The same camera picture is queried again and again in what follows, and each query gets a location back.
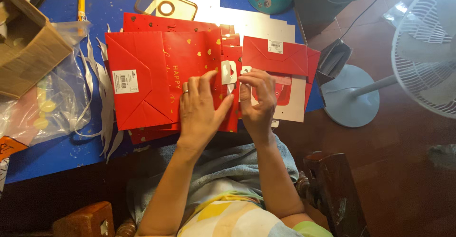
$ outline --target table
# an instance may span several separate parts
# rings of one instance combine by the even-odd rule
[[[76,21],[77,2],[78,0],[46,0],[40,7],[40,10],[51,22]],[[97,62],[102,63],[103,60],[100,50],[96,47],[98,42],[95,37],[98,37],[104,42],[104,33],[107,30],[106,24],[110,25],[113,32],[119,31],[123,25],[123,13],[134,13],[133,7],[135,2],[136,0],[86,0],[86,15],[88,20],[93,24],[93,27],[90,29],[90,38],[94,46],[94,57]],[[256,11],[247,0],[221,0],[221,7]],[[271,15],[271,18],[285,20],[288,24],[296,25],[296,43],[303,43],[292,8],[278,15]],[[81,49],[87,55],[86,40],[81,42]],[[88,131],[97,133],[101,129],[101,100],[98,94],[98,83],[94,83],[93,95],[94,97],[90,107],[92,119],[82,129],[81,132],[83,134],[87,134]],[[306,111],[313,111],[323,107],[324,105],[318,87],[316,82],[314,82]],[[114,126],[113,138],[116,133],[117,128]],[[159,147],[175,142],[176,139],[177,136],[174,135],[147,142],[142,144],[142,146],[150,144],[152,147]],[[134,148],[136,147],[132,145],[128,134],[125,132],[123,142],[113,153],[112,158],[132,153]],[[48,175],[83,165],[104,162],[104,157],[99,157],[102,150],[100,137],[85,138],[75,133],[34,145],[10,157],[6,183]]]

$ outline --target clear plastic bag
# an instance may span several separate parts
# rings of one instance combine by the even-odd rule
[[[85,78],[76,58],[79,42],[87,36],[91,24],[70,22],[53,25],[64,40],[73,46],[73,53],[19,100],[0,100],[0,144],[3,150],[11,139],[32,146],[68,135],[90,121],[90,111],[83,113],[88,96]]]
[[[407,12],[407,6],[400,1],[391,7],[386,13],[383,14],[383,18],[395,28],[399,26],[399,23],[404,18],[405,12]]]

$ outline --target electric fan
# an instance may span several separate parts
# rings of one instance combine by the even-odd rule
[[[456,118],[456,0],[415,0],[393,39],[394,75],[374,82],[345,65],[321,86],[326,113],[345,127],[371,122],[379,110],[378,89],[399,83],[426,109]]]

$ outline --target forearm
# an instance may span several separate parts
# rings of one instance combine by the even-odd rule
[[[188,188],[196,163],[196,156],[189,156],[179,146],[169,162],[157,190],[147,206],[136,236],[175,236],[179,230]]]
[[[261,191],[267,211],[278,218],[304,213],[298,193],[288,175],[275,136],[255,142]]]

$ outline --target orange label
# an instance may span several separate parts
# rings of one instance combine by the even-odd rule
[[[28,148],[28,146],[8,136],[3,136],[0,138],[0,161],[25,148]]]

